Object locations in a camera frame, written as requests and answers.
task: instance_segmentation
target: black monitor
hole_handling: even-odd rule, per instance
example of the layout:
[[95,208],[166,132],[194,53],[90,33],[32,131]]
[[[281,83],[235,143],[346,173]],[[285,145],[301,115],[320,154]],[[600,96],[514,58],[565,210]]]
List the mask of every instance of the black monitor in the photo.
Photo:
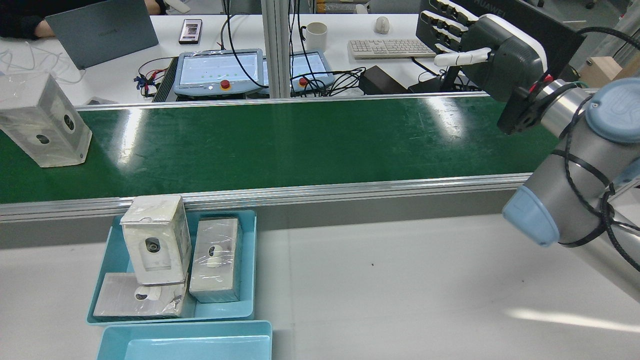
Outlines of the black monitor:
[[[536,39],[547,53],[548,71],[558,78],[584,41],[584,35],[523,0],[452,0],[476,16],[494,13]],[[433,0],[420,0],[420,11],[435,11]]]

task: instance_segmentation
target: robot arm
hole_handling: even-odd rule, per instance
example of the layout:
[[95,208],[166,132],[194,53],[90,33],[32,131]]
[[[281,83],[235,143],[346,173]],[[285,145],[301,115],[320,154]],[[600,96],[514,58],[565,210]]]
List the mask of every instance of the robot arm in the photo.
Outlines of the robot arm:
[[561,139],[503,209],[542,246],[571,248],[640,302],[640,228],[607,200],[640,175],[640,79],[622,79],[591,97],[547,77],[547,57],[529,35],[494,15],[476,17],[449,0],[431,0],[417,36],[439,52],[437,65],[460,66],[494,99],[507,102],[507,134],[542,123]]

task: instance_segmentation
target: blue joint cap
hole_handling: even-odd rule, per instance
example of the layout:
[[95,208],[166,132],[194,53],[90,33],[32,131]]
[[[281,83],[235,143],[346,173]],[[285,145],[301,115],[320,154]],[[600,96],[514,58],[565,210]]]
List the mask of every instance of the blue joint cap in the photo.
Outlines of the blue joint cap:
[[560,232],[542,201],[525,186],[518,188],[502,209],[502,216],[538,245],[548,247],[560,240]]
[[587,123],[603,138],[617,143],[640,142],[640,79],[605,85],[585,110]]

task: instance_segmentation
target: white mug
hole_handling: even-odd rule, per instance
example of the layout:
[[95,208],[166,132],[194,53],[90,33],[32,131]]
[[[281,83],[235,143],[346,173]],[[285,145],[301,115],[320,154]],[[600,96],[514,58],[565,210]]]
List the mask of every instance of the white mug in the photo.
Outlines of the white mug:
[[322,22],[310,22],[300,28],[300,37],[305,41],[305,50],[326,50],[326,25]]

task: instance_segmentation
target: white table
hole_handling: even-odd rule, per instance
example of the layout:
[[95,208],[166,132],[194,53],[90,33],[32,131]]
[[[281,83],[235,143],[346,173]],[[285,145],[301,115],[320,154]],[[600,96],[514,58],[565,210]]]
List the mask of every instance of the white table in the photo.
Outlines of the white table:
[[[349,40],[370,38],[413,38],[417,15],[395,14],[387,15],[391,23],[391,29],[387,35],[374,33],[373,27],[379,15],[302,15],[301,24],[312,21],[321,21],[328,26],[328,47],[325,56],[333,70],[349,70],[356,67],[380,66],[387,71],[400,84],[407,87],[417,82],[418,75],[423,72],[421,68],[413,64],[409,59],[401,60],[354,60],[347,51]],[[185,18],[197,18],[203,20],[203,33],[200,43],[197,45],[180,45],[178,36]],[[138,67],[146,61],[167,56],[178,56],[188,51],[204,51],[219,49],[220,28],[226,16],[224,15],[172,15],[154,16],[152,22],[160,44],[149,49],[123,56],[106,63],[98,64],[86,70],[86,74],[77,84],[69,84],[58,81],[67,97],[75,106],[86,104],[92,97],[113,101],[119,104],[138,104],[151,102],[140,95],[133,79],[138,75]],[[264,50],[264,30],[261,15],[236,15],[232,21],[234,46],[236,49],[259,48]],[[75,81],[81,73],[70,62],[66,52],[55,38],[41,39],[31,42],[35,47],[52,53],[63,53],[60,60],[55,63],[55,57],[43,51],[34,50],[36,66],[39,70],[49,70],[53,67],[55,76]],[[300,51],[300,38],[294,31],[294,50]],[[230,49],[228,41],[225,47]],[[11,51],[12,63],[30,68],[33,65],[31,51],[24,40],[2,39],[0,40],[0,54]],[[9,56],[3,56],[3,61],[8,62]],[[421,60],[424,63],[432,63],[430,60]],[[152,69],[161,69],[169,64],[169,60],[156,61],[143,68],[143,73]],[[22,72],[21,69],[12,67],[7,69],[6,63],[0,63],[0,71],[11,74]],[[362,94],[351,92],[351,95]]]
[[[636,221],[639,192],[616,205]],[[259,208],[256,318],[273,324],[273,359],[637,360],[637,302],[500,215],[429,218],[500,197],[466,198]],[[98,241],[105,220],[64,224]],[[0,241],[21,241],[3,238],[7,225]],[[103,250],[0,250],[0,359],[95,356],[102,328],[84,318]]]

